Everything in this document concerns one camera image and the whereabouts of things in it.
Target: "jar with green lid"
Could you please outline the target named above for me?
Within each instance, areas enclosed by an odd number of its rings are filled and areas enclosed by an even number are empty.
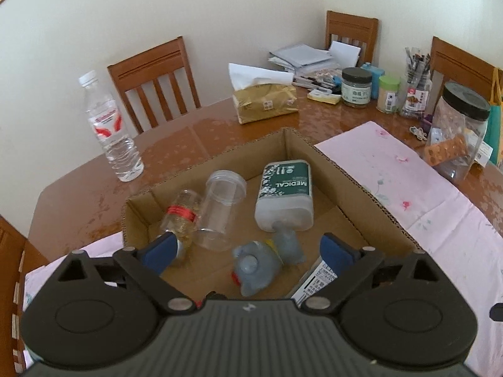
[[[345,68],[342,79],[343,102],[351,107],[366,107],[372,91],[372,73],[362,68]]]
[[[379,97],[377,99],[377,110],[384,113],[394,113],[396,111],[396,96],[400,80],[389,75],[379,77]]]

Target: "green label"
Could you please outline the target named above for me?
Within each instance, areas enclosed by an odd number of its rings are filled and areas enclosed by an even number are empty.
[[[258,198],[310,194],[309,166],[305,162],[271,164],[263,171]]]

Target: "yellow bag strap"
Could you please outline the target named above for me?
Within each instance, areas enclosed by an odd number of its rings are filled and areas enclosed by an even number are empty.
[[[501,96],[501,87],[500,87],[500,72],[501,69],[494,68],[492,72],[492,88],[491,88],[491,100],[489,103],[491,105],[499,105],[501,106],[501,101],[503,100]],[[501,77],[501,85],[503,85],[503,76]]]

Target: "wooden table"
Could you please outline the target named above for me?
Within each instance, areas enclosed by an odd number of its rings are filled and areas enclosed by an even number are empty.
[[[42,191],[29,241],[49,260],[121,230],[124,201],[131,195],[167,179],[193,164],[265,134],[288,126],[298,129],[312,144],[374,120],[407,146],[422,143],[408,129],[418,126],[396,114],[379,112],[375,103],[366,109],[329,105],[306,98],[298,88],[299,112],[241,126],[231,99],[203,107],[151,129],[135,139],[145,171],[122,183],[105,156],[99,156],[57,180]],[[459,189],[503,233],[503,175],[492,164],[473,166]]]

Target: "chair backrest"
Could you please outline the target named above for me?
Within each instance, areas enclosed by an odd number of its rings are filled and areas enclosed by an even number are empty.
[[[358,66],[365,62],[372,62],[378,28],[379,20],[377,18],[327,11],[325,49],[330,48],[332,41],[359,46],[362,50]]]
[[[16,371],[22,370],[23,354],[18,351],[17,303],[21,303],[22,306],[19,264],[25,243],[26,238],[0,216],[0,375],[2,377],[13,377]],[[14,356],[13,350],[18,351],[18,356]]]
[[[164,117],[166,120],[171,120],[173,119],[173,116],[169,110],[168,102],[163,94],[163,90],[161,89],[158,80],[160,76],[168,75],[178,109],[181,114],[187,113],[187,107],[182,97],[177,78],[174,76],[175,70],[180,68],[185,69],[196,108],[201,107],[196,91],[196,85],[189,65],[189,58],[187,57],[187,52],[185,51],[184,39],[181,36],[175,40],[156,46],[155,48],[108,67],[108,72],[114,81],[115,87],[124,102],[127,113],[134,123],[138,133],[142,133],[143,128],[141,127],[138,117],[131,106],[126,92],[132,89],[136,90],[143,109],[145,110],[145,114],[147,115],[148,121],[150,122],[150,126],[155,128],[158,126],[158,121],[155,118],[152,107],[150,106],[147,96],[141,86],[146,82],[153,82]]]
[[[444,75],[435,104],[442,94],[444,84],[449,80],[473,89],[487,100],[490,99],[493,65],[436,36],[432,41],[430,64],[432,72],[437,71]]]

